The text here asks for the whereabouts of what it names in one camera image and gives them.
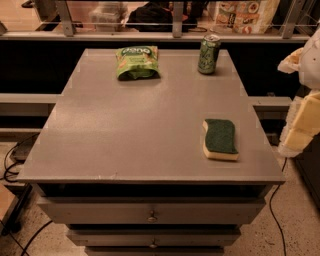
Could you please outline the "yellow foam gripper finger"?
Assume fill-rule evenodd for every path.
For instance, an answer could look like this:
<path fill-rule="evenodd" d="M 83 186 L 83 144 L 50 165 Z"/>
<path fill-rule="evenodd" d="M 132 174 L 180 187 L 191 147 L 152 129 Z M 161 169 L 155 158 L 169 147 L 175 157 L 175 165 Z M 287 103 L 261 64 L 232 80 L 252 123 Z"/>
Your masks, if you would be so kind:
<path fill-rule="evenodd" d="M 291 74 L 293 72 L 299 72 L 301 69 L 301 56 L 303 48 L 298 48 L 289 54 L 285 59 L 283 59 L 278 65 L 278 70 Z"/>
<path fill-rule="evenodd" d="M 296 157 L 320 133 L 320 91 L 305 97 L 296 96 L 286 117 L 278 152 L 288 158 Z"/>

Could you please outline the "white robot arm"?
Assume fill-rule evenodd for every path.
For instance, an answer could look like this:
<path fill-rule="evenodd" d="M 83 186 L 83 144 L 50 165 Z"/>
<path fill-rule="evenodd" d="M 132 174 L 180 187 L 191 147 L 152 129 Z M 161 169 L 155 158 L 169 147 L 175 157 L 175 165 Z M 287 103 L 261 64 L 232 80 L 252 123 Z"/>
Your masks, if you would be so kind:
<path fill-rule="evenodd" d="M 278 152 L 293 158 L 320 133 L 320 29 L 302 48 L 282 60 L 278 70 L 288 74 L 297 71 L 300 84 L 310 90 L 306 96 L 296 96 L 291 102 L 280 136 Z"/>

